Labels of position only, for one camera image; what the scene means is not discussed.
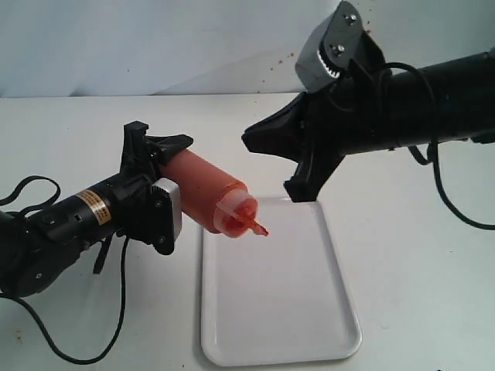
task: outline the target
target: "yellow warning label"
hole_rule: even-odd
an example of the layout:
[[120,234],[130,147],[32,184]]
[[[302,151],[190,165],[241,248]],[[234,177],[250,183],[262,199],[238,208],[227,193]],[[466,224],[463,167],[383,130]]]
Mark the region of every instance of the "yellow warning label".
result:
[[111,220],[110,210],[99,195],[95,192],[85,189],[76,194],[76,197],[82,199],[88,205],[98,221],[98,224],[103,226]]

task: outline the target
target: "white tray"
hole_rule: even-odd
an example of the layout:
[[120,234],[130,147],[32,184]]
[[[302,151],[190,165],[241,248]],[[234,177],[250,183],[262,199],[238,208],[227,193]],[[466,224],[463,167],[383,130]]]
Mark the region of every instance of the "white tray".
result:
[[219,366],[353,355],[361,331],[320,204],[258,201],[269,237],[204,232],[204,353]]

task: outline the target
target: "squeeze bottle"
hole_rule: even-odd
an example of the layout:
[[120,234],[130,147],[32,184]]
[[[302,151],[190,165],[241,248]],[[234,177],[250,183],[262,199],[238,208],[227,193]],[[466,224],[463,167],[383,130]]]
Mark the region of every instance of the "squeeze bottle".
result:
[[188,149],[163,166],[162,174],[179,185],[183,212],[211,233],[235,238],[251,229],[268,235],[254,220],[258,201],[246,185]]

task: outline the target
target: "red squeeze bottle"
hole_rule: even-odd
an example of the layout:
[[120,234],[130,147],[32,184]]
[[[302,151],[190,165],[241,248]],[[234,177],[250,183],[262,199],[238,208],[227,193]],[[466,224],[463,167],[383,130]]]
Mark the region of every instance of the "red squeeze bottle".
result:
[[162,167],[162,174],[179,185],[183,212],[211,233],[239,237],[248,229],[268,231],[254,219],[258,201],[246,185],[185,149]]

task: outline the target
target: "white backdrop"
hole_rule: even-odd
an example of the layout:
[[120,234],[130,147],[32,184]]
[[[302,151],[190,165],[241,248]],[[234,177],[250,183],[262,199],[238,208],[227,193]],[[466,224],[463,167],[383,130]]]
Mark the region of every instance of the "white backdrop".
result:
[[[295,58],[337,2],[1,0],[0,96],[297,91]],[[353,4],[388,60],[495,46],[491,0]]]

